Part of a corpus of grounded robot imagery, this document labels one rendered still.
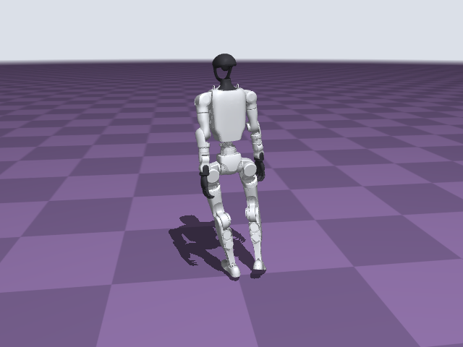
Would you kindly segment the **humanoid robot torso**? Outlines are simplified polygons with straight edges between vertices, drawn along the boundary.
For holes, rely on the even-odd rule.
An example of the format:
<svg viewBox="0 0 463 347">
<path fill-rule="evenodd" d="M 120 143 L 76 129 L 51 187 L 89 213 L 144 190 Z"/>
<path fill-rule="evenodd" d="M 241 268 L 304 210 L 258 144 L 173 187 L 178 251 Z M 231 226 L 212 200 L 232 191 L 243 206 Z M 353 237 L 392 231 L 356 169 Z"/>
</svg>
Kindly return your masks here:
<svg viewBox="0 0 463 347">
<path fill-rule="evenodd" d="M 238 84 L 237 84 L 238 85 Z M 242 171 L 242 156 L 237 152 L 232 141 L 242 139 L 246 122 L 246 94 L 236 86 L 236 90 L 218 90 L 211 92 L 211 103 L 208 106 L 210 130 L 215 140 L 222 142 L 216 160 L 220 163 L 220 175 L 230 175 Z"/>
</svg>

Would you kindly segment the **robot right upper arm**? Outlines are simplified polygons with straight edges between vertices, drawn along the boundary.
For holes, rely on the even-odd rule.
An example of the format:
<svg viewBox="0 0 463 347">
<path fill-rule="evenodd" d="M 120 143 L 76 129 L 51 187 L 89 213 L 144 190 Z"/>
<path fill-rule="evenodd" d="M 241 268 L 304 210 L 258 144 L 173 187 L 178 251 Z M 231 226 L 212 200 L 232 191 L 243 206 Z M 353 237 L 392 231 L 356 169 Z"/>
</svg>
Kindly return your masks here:
<svg viewBox="0 0 463 347">
<path fill-rule="evenodd" d="M 246 112 L 249 119 L 246 122 L 247 130 L 249 132 L 256 132 L 259 130 L 258 126 L 258 110 L 257 110 L 257 95 L 251 90 L 244 90 L 246 94 Z"/>
</svg>

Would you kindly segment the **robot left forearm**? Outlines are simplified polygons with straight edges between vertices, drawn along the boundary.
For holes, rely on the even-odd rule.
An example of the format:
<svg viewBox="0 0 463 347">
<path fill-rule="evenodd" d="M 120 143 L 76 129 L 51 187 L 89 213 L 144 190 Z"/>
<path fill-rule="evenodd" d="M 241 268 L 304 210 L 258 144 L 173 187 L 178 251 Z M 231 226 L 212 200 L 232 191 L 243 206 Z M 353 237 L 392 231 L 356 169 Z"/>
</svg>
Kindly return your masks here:
<svg viewBox="0 0 463 347">
<path fill-rule="evenodd" d="M 198 153 L 199 162 L 200 162 L 199 171 L 201 173 L 203 172 L 203 166 L 204 165 L 207 165 L 209 167 L 209 171 L 210 171 L 210 169 L 211 169 L 210 164 L 209 164 L 209 161 L 210 161 L 210 153 L 209 153 L 210 143 L 205 141 L 205 136 L 204 136 L 204 133 L 203 133 L 202 129 L 198 129 L 195 132 L 195 137 L 196 137 L 196 140 L 197 140 L 197 147 L 198 147 L 198 150 L 199 150 L 199 153 Z"/>
</svg>

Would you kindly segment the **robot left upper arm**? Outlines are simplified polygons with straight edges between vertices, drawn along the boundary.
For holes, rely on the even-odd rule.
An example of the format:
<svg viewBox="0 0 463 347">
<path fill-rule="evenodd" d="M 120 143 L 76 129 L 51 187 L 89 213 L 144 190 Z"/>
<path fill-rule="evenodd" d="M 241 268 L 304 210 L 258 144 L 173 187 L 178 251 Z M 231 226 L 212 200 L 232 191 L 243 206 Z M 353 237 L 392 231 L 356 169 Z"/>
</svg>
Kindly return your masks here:
<svg viewBox="0 0 463 347">
<path fill-rule="evenodd" d="M 202 129 L 205 140 L 211 137 L 210 132 L 210 118 L 208 106 L 211 103 L 211 92 L 199 94 L 195 98 L 195 107 L 197 112 L 197 121 Z M 196 130 L 197 131 L 197 130 Z"/>
</svg>

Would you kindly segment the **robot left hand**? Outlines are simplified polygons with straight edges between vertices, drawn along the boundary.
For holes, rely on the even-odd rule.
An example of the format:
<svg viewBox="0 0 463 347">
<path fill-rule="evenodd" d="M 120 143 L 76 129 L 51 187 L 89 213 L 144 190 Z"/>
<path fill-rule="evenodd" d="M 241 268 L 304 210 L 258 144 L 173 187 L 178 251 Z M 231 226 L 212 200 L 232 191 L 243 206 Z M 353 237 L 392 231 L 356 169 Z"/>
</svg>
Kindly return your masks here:
<svg viewBox="0 0 463 347">
<path fill-rule="evenodd" d="M 201 176 L 201 187 L 203 189 L 203 194 L 208 198 L 208 199 L 212 199 L 214 198 L 214 196 L 212 196 L 209 191 L 208 191 L 208 180 L 207 180 L 207 176 L 209 175 L 209 167 L 207 165 L 204 165 L 203 166 L 203 172 L 199 173 L 199 175 Z"/>
</svg>

